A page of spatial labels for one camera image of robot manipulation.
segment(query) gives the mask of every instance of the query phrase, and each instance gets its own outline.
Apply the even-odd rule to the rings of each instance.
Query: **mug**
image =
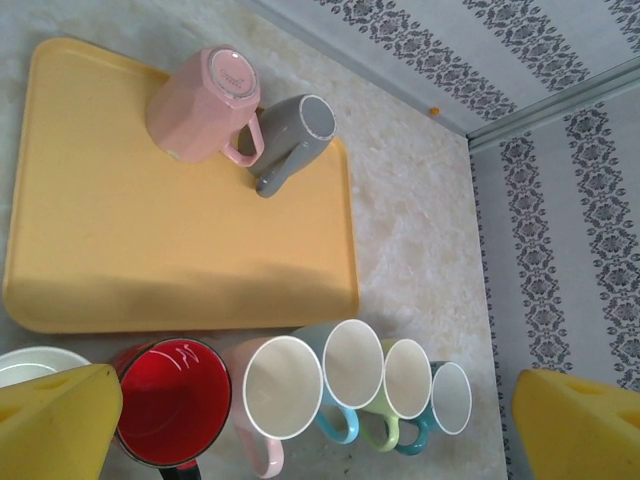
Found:
[[[230,45],[205,48],[191,56],[149,102],[146,126],[161,149],[183,162],[200,162],[215,152],[247,167],[264,143],[256,109],[258,76],[249,61]],[[232,138],[248,126],[256,146],[242,155]]]
[[[264,152],[249,172],[257,178],[256,192],[265,198],[320,155],[336,133],[333,110],[317,95],[284,100],[267,108],[258,120]],[[240,133],[238,148],[242,152],[254,150],[247,129]]]
[[[216,440],[231,406],[220,356],[197,340],[171,338],[130,348],[113,366],[123,399],[116,443],[165,480],[199,479],[195,458]]]
[[[380,442],[366,425],[365,439],[379,452],[395,448],[400,438],[400,420],[415,418],[424,411],[431,396],[431,369],[422,347],[409,339],[383,340],[384,380],[375,398],[363,411],[384,418],[387,438]]]
[[[231,420],[255,474],[271,478],[282,470],[282,440],[302,433],[322,400],[322,369],[298,338],[257,338],[225,350],[233,385]],[[266,460],[254,444],[266,447]]]
[[[367,405],[382,385],[384,353],[378,336],[361,320],[310,325],[292,333],[307,343],[322,366],[322,405],[337,407],[344,416],[346,431],[339,432],[319,411],[315,423],[332,441],[353,442],[358,436],[356,409]]]
[[[0,388],[85,365],[89,360],[63,348],[21,348],[0,356]]]
[[[433,393],[419,417],[407,420],[418,427],[418,437],[409,445],[397,445],[403,455],[418,455],[427,446],[429,432],[458,435],[471,417],[471,386],[462,367],[453,362],[432,362]]]

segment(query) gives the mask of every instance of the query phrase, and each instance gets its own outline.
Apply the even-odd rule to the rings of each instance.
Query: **gray mug handle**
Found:
[[[309,144],[300,142],[289,153],[287,158],[269,166],[256,184],[256,192],[263,198],[273,196],[284,184],[285,180],[296,172],[296,167],[309,156]]]

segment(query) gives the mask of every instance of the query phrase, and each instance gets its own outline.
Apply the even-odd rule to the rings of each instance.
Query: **gray mug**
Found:
[[[299,95],[283,100],[258,118],[264,152],[249,171],[257,178],[256,192],[271,197],[294,173],[319,156],[336,133],[336,119],[327,102],[317,95]],[[253,142],[246,129],[238,149],[251,152]]]

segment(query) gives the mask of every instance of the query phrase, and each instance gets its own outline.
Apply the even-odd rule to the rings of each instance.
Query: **tray rim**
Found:
[[[68,36],[53,36],[51,38],[48,38],[46,40],[43,40],[42,42],[40,42],[36,48],[34,49],[32,55],[31,55],[31,60],[30,60],[30,65],[29,65],[29,74],[28,74],[28,79],[27,79],[27,91],[26,91],[26,95],[25,95],[25,104],[24,104],[24,110],[23,110],[23,117],[22,117],[22,130],[20,133],[20,146],[19,146],[19,152],[18,152],[18,162],[17,162],[17,166],[16,166],[16,174],[15,174],[15,180],[14,180],[14,189],[13,189],[13,194],[12,194],[12,208],[11,208],[11,215],[10,215],[10,224],[9,224],[9,231],[8,231],[8,238],[7,238],[7,249],[6,249],[6,255],[5,255],[5,270],[4,270],[4,275],[3,275],[3,281],[2,281],[2,299],[3,299],[3,303],[4,303],[4,307],[7,311],[7,313],[9,314],[9,317],[16,322],[18,325],[27,328],[28,330],[34,331],[34,332],[38,332],[38,333],[50,333],[50,334],[70,334],[70,333],[75,333],[75,334],[91,334],[91,333],[132,333],[132,332],[168,332],[168,331],[224,331],[224,330],[229,330],[230,328],[235,328],[235,329],[243,329],[243,330],[250,330],[250,329],[254,329],[254,328],[258,328],[256,326],[249,326],[249,327],[243,327],[243,326],[238,326],[238,327],[228,327],[228,326],[222,326],[222,327],[216,327],[215,325],[213,325],[213,327],[215,328],[211,328],[211,326],[209,326],[209,328],[203,328],[203,327],[199,327],[199,328],[184,328],[185,326],[183,326],[182,328],[175,328],[175,329],[148,329],[148,328],[132,328],[132,329],[123,329],[123,328],[118,328],[118,329],[109,329],[109,328],[82,328],[82,329],[78,329],[78,328],[74,328],[74,327],[79,327],[79,326],[88,326],[88,325],[92,325],[92,326],[102,326],[102,323],[95,323],[95,324],[87,324],[86,322],[65,322],[65,323],[57,323],[57,322],[42,322],[39,320],[33,320],[31,318],[28,318],[26,316],[22,316],[22,315],[14,315],[12,313],[13,307],[11,306],[11,299],[10,296],[8,294],[8,287],[9,287],[9,283],[10,283],[10,277],[11,277],[11,271],[13,270],[13,250],[15,249],[14,246],[14,237],[15,237],[15,231],[14,229],[16,228],[16,222],[17,222],[17,218],[19,216],[19,206],[20,206],[20,191],[21,188],[19,188],[19,185],[22,183],[23,181],[23,176],[24,176],[24,163],[26,162],[25,160],[25,143],[26,143],[26,137],[27,137],[27,132],[28,132],[28,125],[29,125],[29,121],[30,121],[30,117],[31,117],[31,110],[33,108],[33,97],[34,97],[34,90],[36,89],[35,86],[35,76],[36,76],[36,70],[37,70],[37,63],[40,59],[40,57],[42,57],[43,55],[46,55],[49,52],[49,50],[53,50],[53,52],[58,52],[60,50],[70,50],[76,54],[82,54],[82,55],[86,55],[88,57],[92,57],[95,58],[95,54],[99,54],[99,55],[108,55],[108,56],[112,56],[112,57],[117,57],[119,61],[126,61],[129,65],[130,68],[132,70],[136,70],[140,73],[143,74],[147,74],[147,75],[154,75],[154,76],[158,76],[158,75],[163,75],[163,76],[167,76],[170,75],[169,72],[160,70],[158,68],[155,68],[151,65],[145,64],[143,62],[140,62],[132,57],[129,57],[127,55],[123,55],[119,52],[115,52],[113,50],[110,50],[108,48],[104,48],[102,46],[99,45],[95,45],[93,43],[90,42],[86,42],[84,40],[80,40],[77,38],[73,38],[73,37],[68,37]],[[351,168],[350,168],[350,159],[349,159],[349,155],[347,152],[347,148],[344,144],[344,142],[342,141],[342,139],[336,135],[333,140],[330,143],[330,146],[333,146],[334,148],[337,148],[339,155],[341,157],[343,157],[343,162],[344,162],[344,168],[345,168],[345,174],[344,174],[344,179],[343,181],[346,181],[346,195],[347,195],[347,205],[348,205],[348,215],[346,215],[347,217],[347,225],[346,228],[347,230],[350,232],[350,239],[351,241],[348,242],[348,249],[350,250],[350,258],[351,258],[351,301],[350,301],[350,309],[353,310],[353,315],[358,315],[358,313],[360,312],[360,302],[361,302],[361,290],[360,290],[360,281],[359,281],[359,272],[358,272],[358,262],[357,262],[357,251],[356,251],[356,241],[355,241],[355,228],[354,228],[354,219],[353,219],[353,191],[352,191],[352,179],[351,179]],[[58,326],[58,328],[48,328],[50,325],[53,326]],[[261,326],[260,328],[289,328],[289,325],[265,325],[264,327]]]

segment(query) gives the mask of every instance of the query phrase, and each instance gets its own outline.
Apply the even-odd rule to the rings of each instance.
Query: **wall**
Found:
[[[474,154],[504,445],[524,368],[640,391],[640,90]]]
[[[243,2],[458,133],[640,54],[638,0]]]

